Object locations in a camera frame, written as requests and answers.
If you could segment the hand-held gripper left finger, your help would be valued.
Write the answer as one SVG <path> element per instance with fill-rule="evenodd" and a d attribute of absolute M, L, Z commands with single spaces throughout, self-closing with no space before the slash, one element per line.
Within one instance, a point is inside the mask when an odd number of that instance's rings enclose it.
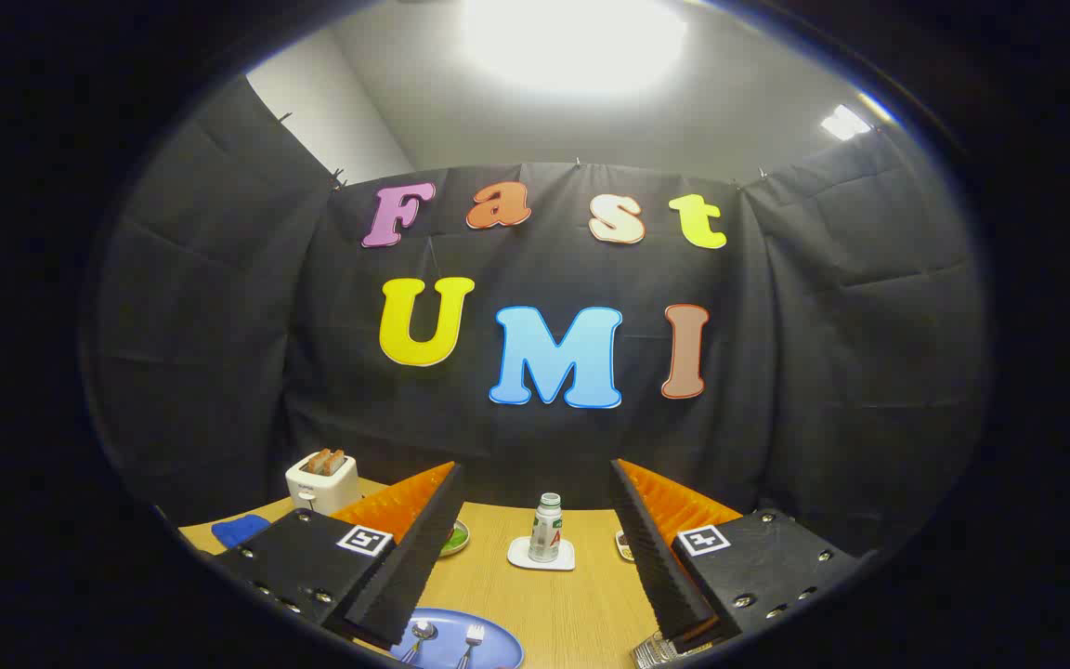
<path fill-rule="evenodd" d="M 290 615 L 387 650 L 402 642 L 463 503 L 463 466 L 429 467 L 343 511 L 284 514 L 213 563 Z"/>

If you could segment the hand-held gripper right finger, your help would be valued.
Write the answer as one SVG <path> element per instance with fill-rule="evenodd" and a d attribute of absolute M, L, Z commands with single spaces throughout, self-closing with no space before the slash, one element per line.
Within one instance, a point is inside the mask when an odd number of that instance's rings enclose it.
<path fill-rule="evenodd" d="M 742 514 L 648 467 L 613 460 L 610 496 L 666 643 L 737 647 L 834 596 L 861 556 L 782 511 Z"/>

